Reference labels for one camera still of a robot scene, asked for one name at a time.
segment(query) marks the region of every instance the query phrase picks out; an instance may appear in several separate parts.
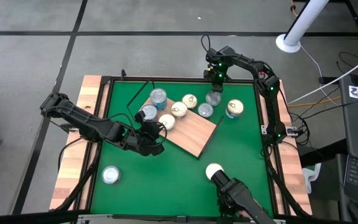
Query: green mat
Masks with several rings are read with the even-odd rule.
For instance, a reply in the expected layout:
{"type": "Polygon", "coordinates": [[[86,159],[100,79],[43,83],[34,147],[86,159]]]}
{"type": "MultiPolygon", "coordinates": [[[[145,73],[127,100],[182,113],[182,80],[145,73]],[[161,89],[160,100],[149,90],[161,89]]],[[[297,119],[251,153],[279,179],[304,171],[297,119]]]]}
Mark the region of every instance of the green mat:
{"type": "MultiPolygon", "coordinates": [[[[109,116],[128,114],[126,105],[143,84],[114,82],[109,116]]],[[[187,93],[194,94],[198,104],[205,102],[205,94],[211,90],[208,83],[162,82],[155,86],[163,88],[173,101],[180,101],[187,93]]],[[[132,114],[143,105],[151,90],[150,83],[131,104],[132,114]]],[[[217,162],[230,178],[243,181],[272,216],[265,162],[260,155],[262,141],[253,85],[225,85],[222,101],[209,120],[216,124],[222,115],[223,122],[199,160],[168,140],[163,144],[163,153],[148,157],[104,143],[91,213],[219,216],[216,188],[205,175],[207,165],[217,162]],[[225,114],[226,105],[233,98],[244,104],[244,112],[237,119],[229,119],[225,114]],[[103,182],[101,172],[107,166],[116,166],[121,171],[118,183],[103,182]]],[[[125,117],[115,119],[128,123],[125,117]]]]}

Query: metal can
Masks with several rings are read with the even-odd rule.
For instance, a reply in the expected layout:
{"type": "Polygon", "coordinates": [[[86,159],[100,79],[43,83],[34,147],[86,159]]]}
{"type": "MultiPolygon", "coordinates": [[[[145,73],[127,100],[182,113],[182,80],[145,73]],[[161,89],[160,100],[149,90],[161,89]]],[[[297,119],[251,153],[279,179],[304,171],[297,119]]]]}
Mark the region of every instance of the metal can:
{"type": "Polygon", "coordinates": [[[150,99],[157,110],[164,110],[167,107],[167,92],[161,88],[152,90],[150,99]]]}
{"type": "Polygon", "coordinates": [[[239,100],[231,100],[226,107],[226,115],[229,118],[235,118],[241,115],[244,110],[244,105],[239,100]]]}
{"type": "Polygon", "coordinates": [[[157,108],[153,105],[144,105],[141,109],[145,116],[144,121],[157,121],[157,108]]]}
{"type": "Polygon", "coordinates": [[[217,106],[222,100],[222,95],[219,92],[210,91],[206,94],[205,100],[211,106],[217,106]]]}
{"type": "Polygon", "coordinates": [[[183,102],[176,102],[172,105],[171,112],[176,119],[182,119],[187,113],[187,106],[183,102]]]}
{"type": "Polygon", "coordinates": [[[115,166],[108,166],[102,172],[103,182],[106,184],[115,184],[120,178],[119,169],[115,166]]]}
{"type": "Polygon", "coordinates": [[[210,116],[212,116],[213,113],[214,113],[214,108],[207,103],[202,103],[198,107],[198,114],[203,118],[209,118],[210,116]]]}
{"type": "Polygon", "coordinates": [[[181,101],[186,104],[189,110],[196,108],[197,106],[197,97],[193,94],[186,94],[181,101]]]}
{"type": "Polygon", "coordinates": [[[166,127],[167,131],[175,126],[175,118],[170,114],[162,115],[158,121],[166,127]]]}

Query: white pipe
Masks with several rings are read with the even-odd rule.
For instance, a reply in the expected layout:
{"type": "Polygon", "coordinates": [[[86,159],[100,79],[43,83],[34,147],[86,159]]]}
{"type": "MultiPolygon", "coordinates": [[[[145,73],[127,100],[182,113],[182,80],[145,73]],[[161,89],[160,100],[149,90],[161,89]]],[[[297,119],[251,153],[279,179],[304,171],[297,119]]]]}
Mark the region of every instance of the white pipe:
{"type": "Polygon", "coordinates": [[[302,10],[287,36],[277,37],[276,44],[284,52],[295,53],[300,49],[300,39],[309,29],[310,25],[324,9],[329,0],[310,0],[302,10]]]}

